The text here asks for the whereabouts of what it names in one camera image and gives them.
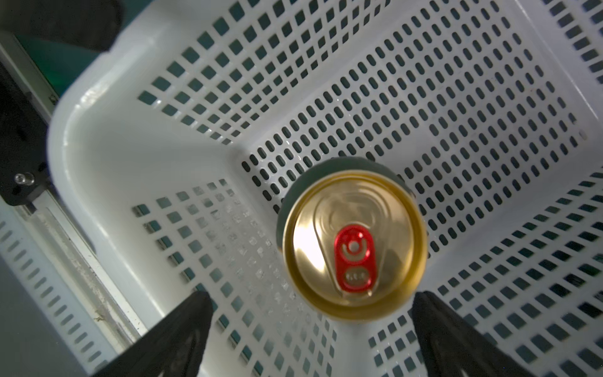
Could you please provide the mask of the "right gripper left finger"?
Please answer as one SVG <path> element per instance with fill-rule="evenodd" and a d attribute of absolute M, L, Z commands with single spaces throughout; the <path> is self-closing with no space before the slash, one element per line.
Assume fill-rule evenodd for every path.
<path fill-rule="evenodd" d="M 213 304 L 193 292 L 96 376 L 197 376 L 209 336 Z"/>

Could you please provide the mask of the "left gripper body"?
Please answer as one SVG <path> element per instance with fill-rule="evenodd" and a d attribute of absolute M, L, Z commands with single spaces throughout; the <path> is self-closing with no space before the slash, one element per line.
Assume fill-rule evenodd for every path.
<path fill-rule="evenodd" d="M 110 50 L 123 19 L 121 1 L 1 1 L 2 31 L 97 52 Z"/>

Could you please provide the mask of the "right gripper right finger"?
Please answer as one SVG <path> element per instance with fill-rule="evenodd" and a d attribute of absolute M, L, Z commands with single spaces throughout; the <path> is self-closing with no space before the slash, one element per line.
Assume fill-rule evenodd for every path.
<path fill-rule="evenodd" d="M 433 292 L 416 292 L 412 321 L 428 376 L 531 376 Z"/>

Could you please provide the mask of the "gold top green can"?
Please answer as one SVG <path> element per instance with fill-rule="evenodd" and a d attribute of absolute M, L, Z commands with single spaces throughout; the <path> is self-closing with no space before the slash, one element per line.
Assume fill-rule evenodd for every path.
<path fill-rule="evenodd" d="M 337 157 L 311 167 L 287 191 L 276 243 L 312 308 L 360 322 L 390 315 L 411 298 L 429 237 L 414 194 L 394 172 Z"/>

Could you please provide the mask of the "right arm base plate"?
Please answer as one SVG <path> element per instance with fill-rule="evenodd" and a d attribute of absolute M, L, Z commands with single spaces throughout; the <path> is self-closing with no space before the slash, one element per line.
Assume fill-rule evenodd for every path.
<path fill-rule="evenodd" d="M 48 188 L 45 119 L 1 67 L 1 198 L 9 206 L 29 204 Z"/>

